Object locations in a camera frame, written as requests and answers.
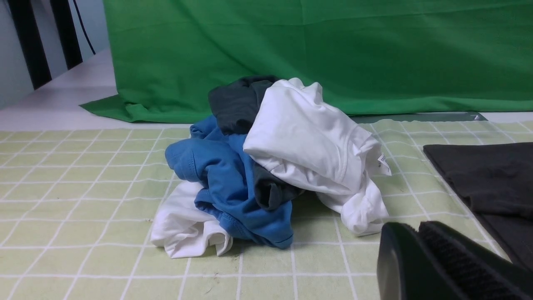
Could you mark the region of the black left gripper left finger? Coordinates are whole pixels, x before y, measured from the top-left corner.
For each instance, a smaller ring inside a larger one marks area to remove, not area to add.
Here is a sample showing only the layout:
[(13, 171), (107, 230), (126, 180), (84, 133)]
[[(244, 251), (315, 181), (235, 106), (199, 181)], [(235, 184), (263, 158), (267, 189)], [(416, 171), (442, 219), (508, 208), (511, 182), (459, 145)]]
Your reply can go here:
[(381, 300), (468, 300), (408, 224), (387, 222), (377, 259)]

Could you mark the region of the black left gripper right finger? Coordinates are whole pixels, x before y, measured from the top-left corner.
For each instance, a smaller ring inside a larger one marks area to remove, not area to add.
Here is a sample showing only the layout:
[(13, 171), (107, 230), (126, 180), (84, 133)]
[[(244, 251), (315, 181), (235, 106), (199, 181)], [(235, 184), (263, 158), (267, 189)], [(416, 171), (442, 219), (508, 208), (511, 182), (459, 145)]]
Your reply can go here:
[(531, 271), (512, 264), (441, 222), (421, 222), (418, 233), (470, 300), (532, 299)]

